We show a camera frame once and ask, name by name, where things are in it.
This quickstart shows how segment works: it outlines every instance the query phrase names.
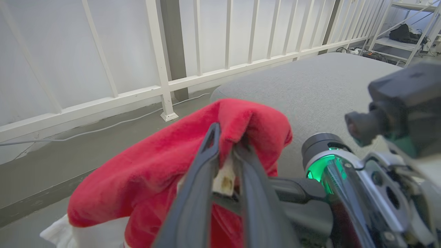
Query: red cloth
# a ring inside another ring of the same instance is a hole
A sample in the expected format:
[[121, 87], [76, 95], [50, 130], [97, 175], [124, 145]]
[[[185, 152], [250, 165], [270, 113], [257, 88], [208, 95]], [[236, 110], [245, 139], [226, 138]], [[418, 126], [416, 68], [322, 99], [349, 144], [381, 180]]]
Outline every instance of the red cloth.
[[[70, 223], [89, 227], [130, 216], [125, 231], [127, 244], [149, 247], [176, 196], [177, 182], [187, 172], [213, 122], [220, 123], [220, 164], [247, 133], [267, 174], [277, 175], [277, 159], [292, 140], [287, 118], [257, 103], [219, 100], [96, 169], [70, 199]], [[220, 206], [213, 206], [212, 215], [211, 247], [242, 247], [241, 219]]]

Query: gray upholstered cushion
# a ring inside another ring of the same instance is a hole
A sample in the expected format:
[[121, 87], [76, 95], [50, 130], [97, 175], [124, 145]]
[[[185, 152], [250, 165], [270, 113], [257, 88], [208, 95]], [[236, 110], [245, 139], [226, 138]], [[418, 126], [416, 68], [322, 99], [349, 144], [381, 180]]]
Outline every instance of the gray upholstered cushion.
[[279, 175], [303, 177], [301, 147], [315, 133], [340, 136], [360, 158], [372, 149], [386, 149], [380, 139], [370, 147], [358, 147], [346, 130], [344, 115], [366, 112], [371, 102], [369, 82], [398, 70], [395, 65], [361, 56], [327, 53], [233, 80], [217, 88], [211, 100], [239, 98], [285, 114], [294, 139], [279, 159]]

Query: white metal shelf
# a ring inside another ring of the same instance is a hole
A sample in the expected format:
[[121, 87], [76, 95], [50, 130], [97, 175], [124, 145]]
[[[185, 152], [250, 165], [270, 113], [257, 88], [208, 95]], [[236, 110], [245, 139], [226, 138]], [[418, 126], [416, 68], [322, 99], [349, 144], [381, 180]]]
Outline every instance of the white metal shelf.
[[[420, 11], [422, 9], [424, 9], [425, 7], [427, 7], [427, 5], [420, 5], [420, 4], [406, 4], [406, 3], [398, 3], [398, 2], [393, 2], [392, 6], [397, 6], [397, 7], [401, 7], [401, 8], [405, 8], [408, 10], [416, 10], [416, 11]], [[423, 10], [424, 12], [435, 12], [435, 10], [437, 9], [436, 6], [430, 6], [427, 9]]]
[[415, 49], [415, 47], [416, 47], [416, 44], [410, 44], [410, 43], [403, 43], [403, 42], [399, 42], [399, 41], [394, 41], [394, 40], [391, 40], [391, 39], [389, 39], [387, 37], [378, 39], [378, 40], [376, 40], [375, 43], [376, 44], [380, 44], [380, 45], [386, 45], [386, 46], [390, 46], [390, 47], [399, 48], [399, 49], [402, 49], [402, 50], [407, 50], [407, 51], [410, 51], [410, 52], [412, 52]]

